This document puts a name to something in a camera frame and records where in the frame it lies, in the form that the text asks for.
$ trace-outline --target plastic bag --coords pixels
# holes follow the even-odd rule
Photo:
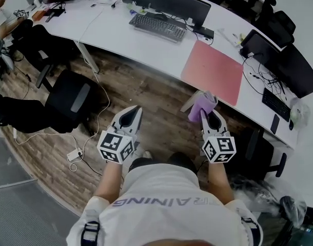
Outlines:
[[[229,180],[235,198],[242,200],[250,211],[282,216],[296,228],[303,223],[307,205],[284,180],[270,177],[256,182],[241,175]]]
[[[291,112],[290,118],[295,128],[301,129],[307,126],[310,118],[310,108],[301,99],[293,98],[290,102]]]

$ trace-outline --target black and white marker cube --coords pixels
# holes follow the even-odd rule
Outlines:
[[[215,137],[206,139],[202,147],[210,163],[226,163],[236,154],[235,141],[233,137]]]
[[[103,159],[123,164],[134,152],[133,138],[103,130],[97,149]]]

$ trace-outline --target strap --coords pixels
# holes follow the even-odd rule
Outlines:
[[[261,245],[262,238],[259,225],[251,218],[241,218],[241,222],[248,234],[249,246]]]
[[[100,231],[100,223],[90,221],[85,224],[81,234],[81,246],[97,246],[97,237]]]

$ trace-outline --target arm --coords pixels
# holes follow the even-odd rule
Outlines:
[[[122,165],[109,162],[106,165],[100,184],[94,196],[101,197],[110,203],[118,199],[122,177]]]
[[[209,163],[209,189],[208,191],[216,196],[222,204],[226,205],[234,200],[232,188],[229,185],[224,164]]]
[[[16,20],[14,23],[10,25],[6,25],[4,22],[3,24],[0,25],[0,38],[4,39],[6,36],[8,36],[14,28],[16,28],[20,23],[24,21],[24,17],[20,17],[18,20]]]

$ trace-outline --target desk leg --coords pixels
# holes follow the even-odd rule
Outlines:
[[[82,55],[84,56],[84,58],[86,59],[86,61],[88,62],[88,64],[90,65],[90,67],[92,68],[92,70],[98,74],[100,69],[99,67],[96,65],[95,61],[93,60],[93,58],[91,57],[91,55],[89,54],[87,48],[85,47],[85,45],[83,43],[80,42],[74,42],[76,44],[76,46],[79,48],[80,52],[82,53]]]
[[[203,92],[200,90],[197,90],[192,97],[189,98],[189,100],[182,106],[181,108],[181,112],[185,112],[186,110],[188,110],[190,107],[193,106],[195,100],[202,95]]]

